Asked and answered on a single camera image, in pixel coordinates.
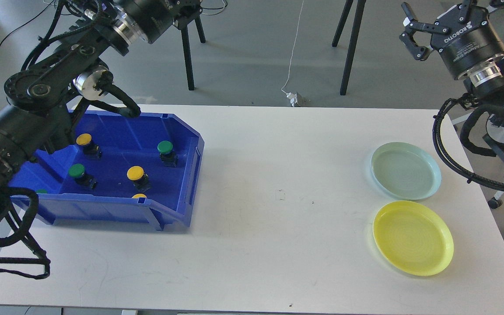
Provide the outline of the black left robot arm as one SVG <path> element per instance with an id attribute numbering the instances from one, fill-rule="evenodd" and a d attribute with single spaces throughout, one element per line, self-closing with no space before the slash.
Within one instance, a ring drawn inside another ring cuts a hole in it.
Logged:
<path id="1" fill-rule="evenodd" d="M 50 259 L 30 233 L 39 196 L 10 181 L 35 152 L 72 145 L 89 106 L 126 118 L 141 109 L 114 85 L 100 59 L 108 48 L 126 55 L 138 39 L 152 44 L 170 26 L 182 33 L 189 89 L 193 89 L 187 26 L 196 22 L 205 41 L 200 0 L 59 0 L 52 23 L 20 72 L 4 84 L 8 105 L 0 111 L 0 248 L 24 243 L 34 258 L 0 257 L 0 273 L 30 279 L 50 275 Z"/>

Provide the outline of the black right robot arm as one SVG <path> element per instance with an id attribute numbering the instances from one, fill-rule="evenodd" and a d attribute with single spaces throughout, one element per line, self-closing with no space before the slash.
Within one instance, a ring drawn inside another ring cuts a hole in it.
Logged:
<path id="1" fill-rule="evenodd" d="M 411 6 L 402 3 L 406 14 L 399 36 L 415 60 L 426 60 L 438 52 L 454 80 L 461 80 L 466 93 L 449 98 L 434 116 L 432 137 L 440 159 L 468 182 L 504 192 L 504 181 L 482 177 L 462 167 L 446 151 L 440 135 L 443 119 L 459 104 L 472 113 L 460 129 L 460 142 L 470 152 L 504 163 L 504 44 L 490 24 L 490 12 L 476 0 L 464 0 L 436 20 L 422 23 Z"/>

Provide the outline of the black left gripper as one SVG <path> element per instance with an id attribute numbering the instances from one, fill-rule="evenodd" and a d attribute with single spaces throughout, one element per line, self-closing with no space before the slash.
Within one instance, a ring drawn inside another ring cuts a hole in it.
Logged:
<path id="1" fill-rule="evenodd" d="M 155 42 L 170 26 L 183 30 L 202 13 L 201 0 L 115 0 L 119 17 L 146 42 Z"/>

